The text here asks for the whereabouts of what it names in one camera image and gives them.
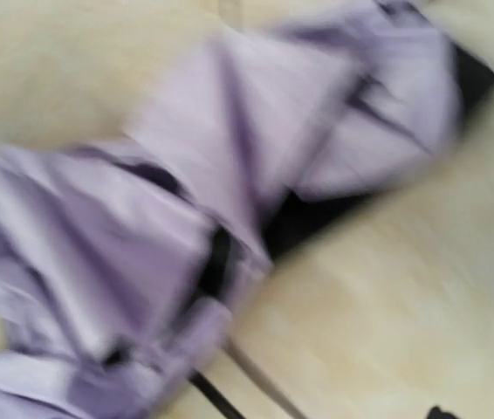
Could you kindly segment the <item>lavender folding umbrella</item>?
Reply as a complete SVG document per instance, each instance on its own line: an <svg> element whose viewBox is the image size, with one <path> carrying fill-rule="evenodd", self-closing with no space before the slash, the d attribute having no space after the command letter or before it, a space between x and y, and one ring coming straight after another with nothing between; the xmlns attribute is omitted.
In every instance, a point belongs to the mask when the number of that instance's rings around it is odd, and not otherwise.
<svg viewBox="0 0 494 419"><path fill-rule="evenodd" d="M192 51L123 135L0 148L0 418L146 418L276 259L456 141L494 70L413 1Z"/></svg>

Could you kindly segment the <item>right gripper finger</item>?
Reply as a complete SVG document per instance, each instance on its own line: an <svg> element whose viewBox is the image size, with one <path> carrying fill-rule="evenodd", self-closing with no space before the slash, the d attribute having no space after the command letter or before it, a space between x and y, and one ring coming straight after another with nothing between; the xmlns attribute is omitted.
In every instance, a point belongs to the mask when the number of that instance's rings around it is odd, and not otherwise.
<svg viewBox="0 0 494 419"><path fill-rule="evenodd" d="M439 406L435 406L429 410L428 419L458 419L458 417Z"/></svg>

